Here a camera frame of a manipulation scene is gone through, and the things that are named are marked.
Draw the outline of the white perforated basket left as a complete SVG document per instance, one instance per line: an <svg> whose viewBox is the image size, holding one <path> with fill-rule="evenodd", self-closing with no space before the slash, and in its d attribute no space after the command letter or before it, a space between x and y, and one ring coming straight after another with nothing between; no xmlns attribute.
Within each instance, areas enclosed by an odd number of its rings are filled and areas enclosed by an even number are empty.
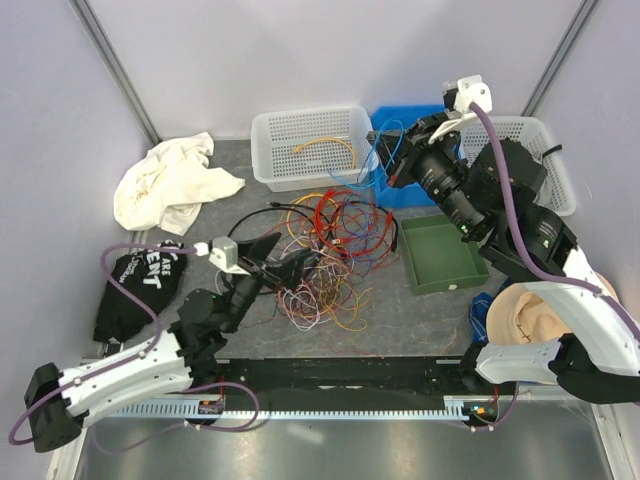
<svg viewBox="0 0 640 480"><path fill-rule="evenodd" d="M254 178L273 192L362 185L379 165L361 106L259 114L251 124Z"/></svg>

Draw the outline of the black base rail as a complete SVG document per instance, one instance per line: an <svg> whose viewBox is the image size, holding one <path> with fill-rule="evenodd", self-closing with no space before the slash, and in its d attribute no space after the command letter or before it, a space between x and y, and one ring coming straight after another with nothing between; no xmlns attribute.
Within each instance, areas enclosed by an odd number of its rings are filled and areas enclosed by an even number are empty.
<svg viewBox="0 0 640 480"><path fill-rule="evenodd" d="M492 398L495 387L464 373L458 357L318 357L221 360L191 385L240 383L266 408L444 406L446 396Z"/></svg>

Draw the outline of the black printed t-shirt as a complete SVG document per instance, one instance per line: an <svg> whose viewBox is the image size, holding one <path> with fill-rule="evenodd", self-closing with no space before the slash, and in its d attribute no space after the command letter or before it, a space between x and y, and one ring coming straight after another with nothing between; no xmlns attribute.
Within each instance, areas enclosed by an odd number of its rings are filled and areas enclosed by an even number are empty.
<svg viewBox="0 0 640 480"><path fill-rule="evenodd" d="M141 250L118 258L111 275L159 315L176 295L187 265L182 254ZM93 331L95 342L126 342L151 323L148 313L106 282Z"/></svg>

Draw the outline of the green plastic tray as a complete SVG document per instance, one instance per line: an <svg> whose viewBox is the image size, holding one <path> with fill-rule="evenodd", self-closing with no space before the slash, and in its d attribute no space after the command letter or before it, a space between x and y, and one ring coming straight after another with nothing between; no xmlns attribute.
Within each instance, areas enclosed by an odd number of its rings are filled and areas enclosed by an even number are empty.
<svg viewBox="0 0 640 480"><path fill-rule="evenodd" d="M479 287L490 273L474 242L444 215L403 219L398 241L414 295Z"/></svg>

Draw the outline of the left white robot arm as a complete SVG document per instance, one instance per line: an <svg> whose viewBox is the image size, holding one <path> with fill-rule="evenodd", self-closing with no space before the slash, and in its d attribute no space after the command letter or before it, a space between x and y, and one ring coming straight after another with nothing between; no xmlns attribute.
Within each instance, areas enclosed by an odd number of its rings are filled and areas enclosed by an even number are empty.
<svg viewBox="0 0 640 480"><path fill-rule="evenodd" d="M37 368L24 394L25 411L8 434L13 446L32 445L38 453L56 450L109 414L140 401L172 393L208 393L221 386L216 353L235 333L264 288L293 290L300 285L309 247L280 260L269 256L280 233L235 242L228 237L186 247L142 245L142 250L171 256L205 257L232 276L217 295L193 291L179 318L163 328L157 314L118 280L108 282L152 320L154 335L138 345L86 365L60 370L53 363Z"/></svg>

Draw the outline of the blue plastic bin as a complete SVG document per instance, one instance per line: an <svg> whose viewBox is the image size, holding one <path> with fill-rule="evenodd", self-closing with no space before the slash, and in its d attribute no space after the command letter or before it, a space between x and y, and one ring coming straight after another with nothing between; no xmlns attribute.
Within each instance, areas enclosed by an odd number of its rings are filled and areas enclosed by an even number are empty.
<svg viewBox="0 0 640 480"><path fill-rule="evenodd" d="M417 119L442 112L442 104L392 105L381 106L371 116L374 130L386 125L389 119L400 121L404 127L410 127ZM383 208L404 209L435 206L425 191L417 184L410 184L402 189L391 188L383 168L376 170L377 183L374 185L376 203Z"/></svg>

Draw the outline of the beige bucket hat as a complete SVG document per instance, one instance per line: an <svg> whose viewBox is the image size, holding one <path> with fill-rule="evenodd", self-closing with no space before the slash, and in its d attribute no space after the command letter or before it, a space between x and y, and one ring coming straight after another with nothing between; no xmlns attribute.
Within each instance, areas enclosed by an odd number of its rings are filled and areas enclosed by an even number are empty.
<svg viewBox="0 0 640 480"><path fill-rule="evenodd" d="M544 343L571 333L560 316L521 283L506 287L493 300L486 330L488 342L500 346Z"/></svg>

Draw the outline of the cream white cloth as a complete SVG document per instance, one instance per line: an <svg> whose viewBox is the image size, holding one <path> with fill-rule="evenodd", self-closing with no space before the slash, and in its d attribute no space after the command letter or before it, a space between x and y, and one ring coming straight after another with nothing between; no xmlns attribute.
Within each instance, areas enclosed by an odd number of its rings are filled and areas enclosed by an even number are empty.
<svg viewBox="0 0 640 480"><path fill-rule="evenodd" d="M210 166L215 144L207 132L150 149L127 170L113 197L115 220L128 231L159 228L183 236L202 205L237 194L245 180Z"/></svg>

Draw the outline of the blue cloth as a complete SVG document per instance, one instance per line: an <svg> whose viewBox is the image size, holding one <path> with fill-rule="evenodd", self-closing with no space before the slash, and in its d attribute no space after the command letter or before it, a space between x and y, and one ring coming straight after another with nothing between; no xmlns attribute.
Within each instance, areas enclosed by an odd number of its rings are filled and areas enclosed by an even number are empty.
<svg viewBox="0 0 640 480"><path fill-rule="evenodd" d="M482 292L471 301L468 318L472 329L473 342L486 342L488 340L487 316L494 299L494 296Z"/></svg>

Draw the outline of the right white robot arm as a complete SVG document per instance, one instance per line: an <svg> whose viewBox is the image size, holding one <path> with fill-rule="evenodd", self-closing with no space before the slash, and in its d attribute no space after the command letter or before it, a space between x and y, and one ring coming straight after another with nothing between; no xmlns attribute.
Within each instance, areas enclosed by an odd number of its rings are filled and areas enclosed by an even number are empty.
<svg viewBox="0 0 640 480"><path fill-rule="evenodd" d="M576 235L535 196L544 167L501 138L486 110L418 119L367 136L393 188L418 184L480 255L566 325L546 340L476 342L458 368L467 392L546 383L593 404L639 399L639 324L591 268Z"/></svg>

